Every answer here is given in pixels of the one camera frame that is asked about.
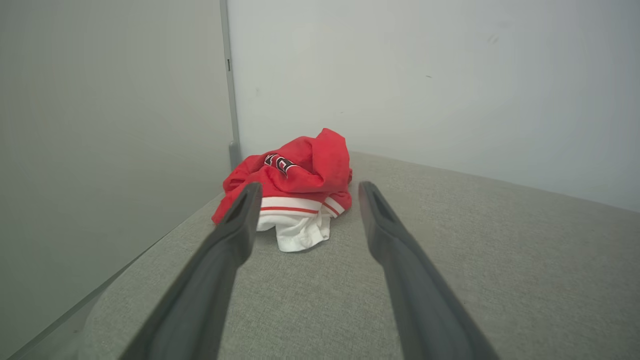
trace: gray upholstery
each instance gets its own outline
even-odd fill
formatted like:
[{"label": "gray upholstery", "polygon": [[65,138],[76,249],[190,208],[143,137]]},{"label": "gray upholstery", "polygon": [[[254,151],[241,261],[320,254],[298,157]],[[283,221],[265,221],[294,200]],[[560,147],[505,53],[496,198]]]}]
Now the gray upholstery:
[{"label": "gray upholstery", "polygon": [[[378,185],[505,359],[632,359],[640,352],[640,213],[352,153],[353,208],[302,253],[259,233],[238,271],[222,358],[401,357],[381,267],[367,250],[357,184]],[[213,230],[213,200],[102,295],[81,359],[118,356]]]}]

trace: pile of clothes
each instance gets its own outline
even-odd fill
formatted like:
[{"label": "pile of clothes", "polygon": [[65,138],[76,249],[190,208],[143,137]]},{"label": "pile of clothes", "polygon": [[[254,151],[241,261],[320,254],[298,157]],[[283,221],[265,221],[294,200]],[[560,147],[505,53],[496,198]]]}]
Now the pile of clothes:
[{"label": "pile of clothes", "polygon": [[276,228],[278,248],[295,252],[329,238],[329,222],[351,207],[352,170],[345,139],[323,129],[278,150],[246,158],[223,183],[225,198],[211,218],[219,224],[246,184],[262,184],[258,231]]}]

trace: white cloth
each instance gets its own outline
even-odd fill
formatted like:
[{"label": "white cloth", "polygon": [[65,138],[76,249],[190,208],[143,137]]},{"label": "white cloth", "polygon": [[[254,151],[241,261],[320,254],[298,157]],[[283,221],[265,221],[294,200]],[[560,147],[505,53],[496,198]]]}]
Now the white cloth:
[{"label": "white cloth", "polygon": [[276,228],[278,248],[282,252],[296,252],[315,246],[329,238],[329,222],[332,214],[322,207],[316,214],[269,214],[261,211],[258,231]]}]

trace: gray wall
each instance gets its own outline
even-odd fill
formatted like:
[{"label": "gray wall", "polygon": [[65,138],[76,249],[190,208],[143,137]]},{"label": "gray wall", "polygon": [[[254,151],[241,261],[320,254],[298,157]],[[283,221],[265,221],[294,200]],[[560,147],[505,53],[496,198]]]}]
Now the gray wall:
[{"label": "gray wall", "polygon": [[242,150],[326,126],[640,211],[639,19],[638,0],[232,1]]},{"label": "gray wall", "polygon": [[0,359],[221,191],[215,0],[0,2]]}]

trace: red jacket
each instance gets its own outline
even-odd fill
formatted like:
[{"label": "red jacket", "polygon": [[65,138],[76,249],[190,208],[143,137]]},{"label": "red jacket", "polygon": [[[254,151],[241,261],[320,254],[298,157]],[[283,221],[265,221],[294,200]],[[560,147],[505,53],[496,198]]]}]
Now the red jacket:
[{"label": "red jacket", "polygon": [[349,152],[344,138],[323,129],[275,151],[246,158],[223,183],[225,198],[211,219],[219,224],[245,184],[262,183],[260,215],[313,216],[322,207],[337,217],[351,207]]}]

